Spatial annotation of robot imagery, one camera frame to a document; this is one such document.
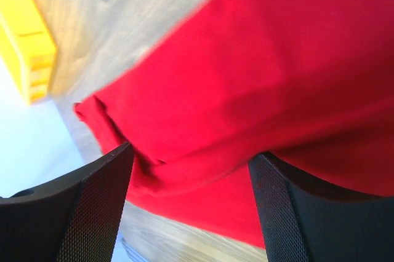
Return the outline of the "red t shirt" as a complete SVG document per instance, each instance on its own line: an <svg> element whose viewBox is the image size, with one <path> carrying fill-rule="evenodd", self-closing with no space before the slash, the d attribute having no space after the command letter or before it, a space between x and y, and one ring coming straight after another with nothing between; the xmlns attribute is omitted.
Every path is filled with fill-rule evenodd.
<svg viewBox="0 0 394 262"><path fill-rule="evenodd" d="M209 0L74 111L133 145L129 202L263 247L258 153L393 195L393 0Z"/></svg>

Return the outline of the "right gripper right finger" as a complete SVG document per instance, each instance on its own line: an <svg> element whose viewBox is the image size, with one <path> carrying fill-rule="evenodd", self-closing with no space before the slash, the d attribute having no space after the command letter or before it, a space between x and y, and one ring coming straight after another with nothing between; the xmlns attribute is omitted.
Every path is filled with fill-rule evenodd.
<svg viewBox="0 0 394 262"><path fill-rule="evenodd" d="M248 163L269 261L393 261L393 198L323 181L270 153Z"/></svg>

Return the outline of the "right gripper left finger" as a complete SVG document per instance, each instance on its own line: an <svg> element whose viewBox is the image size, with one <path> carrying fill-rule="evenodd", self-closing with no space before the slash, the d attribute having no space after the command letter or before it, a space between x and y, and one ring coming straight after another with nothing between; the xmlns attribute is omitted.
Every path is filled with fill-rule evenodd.
<svg viewBox="0 0 394 262"><path fill-rule="evenodd" d="M1 261L111 261L134 150L1 199Z"/></svg>

